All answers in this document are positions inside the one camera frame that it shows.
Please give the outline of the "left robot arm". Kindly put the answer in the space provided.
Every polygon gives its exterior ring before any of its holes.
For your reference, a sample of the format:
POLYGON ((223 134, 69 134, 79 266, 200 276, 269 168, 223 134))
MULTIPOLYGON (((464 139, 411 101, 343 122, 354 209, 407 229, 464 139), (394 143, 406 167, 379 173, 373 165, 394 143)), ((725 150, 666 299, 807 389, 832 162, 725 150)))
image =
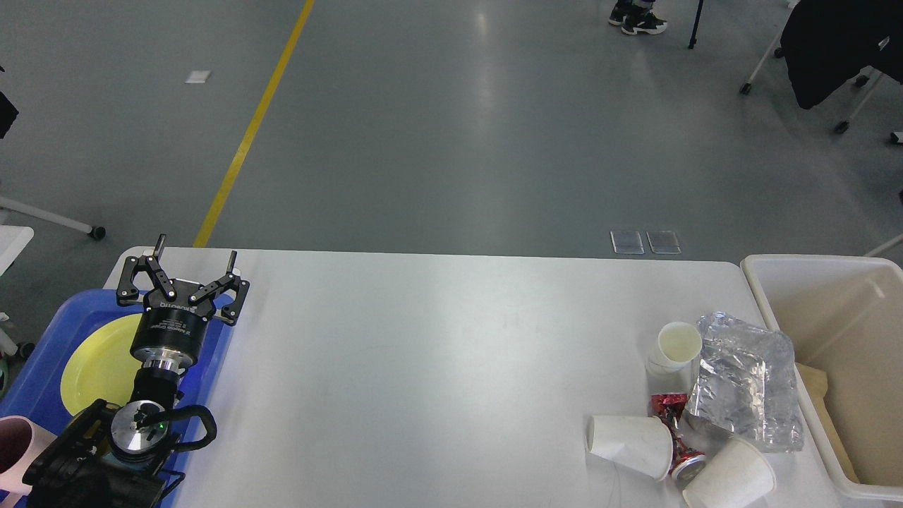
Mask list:
POLYGON ((168 276, 165 239, 128 256, 116 286, 116 304, 136 308, 138 319, 126 353, 138 369, 126 400, 97 396, 78 409, 27 465, 27 506, 158 507, 184 479, 171 460, 215 440, 215 418, 199 402, 205 389, 183 390, 183 382, 215 374, 209 328, 238 322, 250 283, 236 270, 236 251, 209 283, 168 276))

